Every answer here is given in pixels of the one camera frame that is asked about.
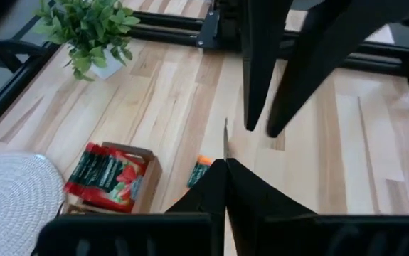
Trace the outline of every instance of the white woven mat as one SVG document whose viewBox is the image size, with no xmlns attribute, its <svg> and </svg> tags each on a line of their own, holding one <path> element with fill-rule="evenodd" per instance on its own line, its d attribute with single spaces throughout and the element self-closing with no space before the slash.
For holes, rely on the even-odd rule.
<svg viewBox="0 0 409 256">
<path fill-rule="evenodd" d="M 30 255 L 63 200 L 63 179 L 44 156 L 0 154 L 0 255 Z"/>
</svg>

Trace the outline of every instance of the cardboard box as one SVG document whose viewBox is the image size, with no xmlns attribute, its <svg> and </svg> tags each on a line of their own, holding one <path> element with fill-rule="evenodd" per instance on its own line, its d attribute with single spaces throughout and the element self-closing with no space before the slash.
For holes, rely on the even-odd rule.
<svg viewBox="0 0 409 256">
<path fill-rule="evenodd" d="M 148 163 L 146 173 L 142 179 L 142 183 L 138 191 L 138 197 L 134 202 L 131 214 L 149 213 L 152 200 L 155 196 L 156 186 L 160 181 L 162 173 L 161 166 L 157 157 L 154 155 L 154 153 L 152 153 L 152 151 L 148 149 L 141 149 L 135 146 L 127 146 L 112 142 L 103 142 L 102 146 L 109 146 L 120 149 L 136 158 L 139 158 L 144 163 Z M 126 214 L 99 208 L 97 206 L 92 206 L 89 203 L 83 201 L 81 198 L 76 198 L 73 203 L 66 203 L 61 206 L 60 214 L 68 214 L 79 211 L 82 211 L 83 213 Z"/>
</svg>

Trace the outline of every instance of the strawberry package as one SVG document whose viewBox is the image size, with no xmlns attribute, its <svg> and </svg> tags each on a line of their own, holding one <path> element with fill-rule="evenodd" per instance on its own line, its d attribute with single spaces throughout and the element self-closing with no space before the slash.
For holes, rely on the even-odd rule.
<svg viewBox="0 0 409 256">
<path fill-rule="evenodd" d="M 139 159 L 109 148 L 100 167 L 85 179 L 80 197 L 109 210 L 130 213 L 146 167 Z"/>
</svg>

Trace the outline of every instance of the wooden floor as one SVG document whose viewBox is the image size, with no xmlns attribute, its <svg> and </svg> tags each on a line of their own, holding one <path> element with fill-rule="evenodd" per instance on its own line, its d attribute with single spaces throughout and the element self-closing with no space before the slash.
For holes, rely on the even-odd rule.
<svg viewBox="0 0 409 256">
<path fill-rule="evenodd" d="M 135 9 L 203 16 L 199 0 L 131 0 Z M 302 12 L 288 26 L 300 28 Z M 388 28 L 372 38 L 392 40 Z M 0 119 L 0 151 L 45 154 L 67 178 L 88 141 L 146 147 L 164 173 L 152 212 L 183 194 L 199 154 L 234 156 L 318 213 L 409 214 L 409 88 L 404 78 L 338 69 L 276 139 L 243 126 L 241 59 L 133 41 L 134 60 L 106 81 L 73 79 L 61 49 Z M 267 106 L 282 77 L 278 61 Z"/>
</svg>

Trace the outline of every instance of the potted plant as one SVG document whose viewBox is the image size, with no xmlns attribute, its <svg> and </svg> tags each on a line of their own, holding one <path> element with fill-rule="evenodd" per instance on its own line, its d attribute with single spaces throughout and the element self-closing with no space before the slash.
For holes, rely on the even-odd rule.
<svg viewBox="0 0 409 256">
<path fill-rule="evenodd" d="M 70 62 L 77 79 L 92 81 L 86 75 L 91 69 L 106 79 L 131 60 L 126 49 L 130 38 L 125 35 L 130 26 L 139 23 L 133 10 L 118 0 L 57 0 L 54 7 L 41 0 L 36 14 L 37 33 L 47 35 L 47 41 L 69 46 Z"/>
</svg>

